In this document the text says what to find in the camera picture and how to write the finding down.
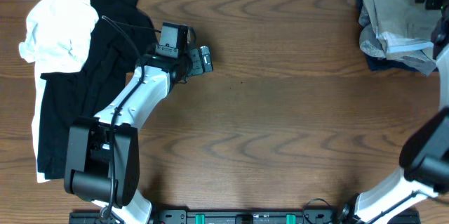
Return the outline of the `khaki green shorts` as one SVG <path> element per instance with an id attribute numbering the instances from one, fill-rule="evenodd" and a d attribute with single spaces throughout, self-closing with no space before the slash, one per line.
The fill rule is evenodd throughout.
<path id="1" fill-rule="evenodd" d="M 359 45 L 372 57 L 433 63 L 431 32 L 440 11 L 427 10 L 415 0 L 362 0 Z"/>

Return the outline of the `white garment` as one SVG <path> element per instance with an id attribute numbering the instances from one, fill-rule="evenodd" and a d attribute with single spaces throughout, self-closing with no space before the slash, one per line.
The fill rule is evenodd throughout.
<path id="1" fill-rule="evenodd" d="M 32 142 L 38 183 L 65 174 L 68 130 L 82 110 L 82 68 L 98 20 L 91 0 L 41 0 L 26 18 L 26 38 L 18 50 L 34 64 Z"/>

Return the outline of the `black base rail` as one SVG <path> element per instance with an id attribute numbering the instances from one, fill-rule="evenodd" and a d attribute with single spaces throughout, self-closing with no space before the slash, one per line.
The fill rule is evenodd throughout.
<path id="1" fill-rule="evenodd" d="M 232 212 L 209 211 L 193 212 L 185 210 L 166 210 L 153 213 L 147 223 L 150 224 L 301 224 L 301 223 L 333 223 L 336 215 L 330 209 L 307 209 L 305 211 L 275 212 Z M 94 223 L 128 223 L 124 220 L 99 220 L 96 212 L 70 213 L 70 224 Z M 419 224 L 420 216 L 416 210 L 406 210 L 393 217 L 388 223 Z"/>

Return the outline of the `black shirt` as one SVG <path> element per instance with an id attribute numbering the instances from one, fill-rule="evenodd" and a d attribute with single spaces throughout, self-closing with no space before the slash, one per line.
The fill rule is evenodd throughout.
<path id="1" fill-rule="evenodd" d="M 156 43 L 149 16 L 139 0 L 91 0 L 100 17 L 120 22 L 126 41 L 99 19 L 91 33 L 87 61 L 80 72 L 42 74 L 46 80 L 39 122 L 37 170 L 46 180 L 65 174 L 69 128 L 77 117 L 93 117 L 123 90 L 138 56 Z"/>

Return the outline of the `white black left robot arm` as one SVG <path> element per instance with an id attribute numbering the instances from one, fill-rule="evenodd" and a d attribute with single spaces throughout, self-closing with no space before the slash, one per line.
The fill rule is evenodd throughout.
<path id="1" fill-rule="evenodd" d="M 138 191 L 138 134 L 156 105 L 179 81 L 213 71 L 207 46 L 175 52 L 157 46 L 138 59 L 133 78 L 93 117 L 79 117 L 69 129 L 64 187 L 99 206 L 74 212 L 70 223 L 148 223 L 152 203 Z"/>

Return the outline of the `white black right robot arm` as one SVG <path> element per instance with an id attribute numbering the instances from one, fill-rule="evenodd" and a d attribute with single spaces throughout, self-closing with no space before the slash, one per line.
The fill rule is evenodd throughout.
<path id="1" fill-rule="evenodd" d="M 398 168 L 373 189 L 354 195 L 335 223 L 419 223 L 413 205 L 448 193 L 448 0 L 415 0 L 440 10 L 431 33 L 440 76 L 440 110 L 405 143 Z"/>

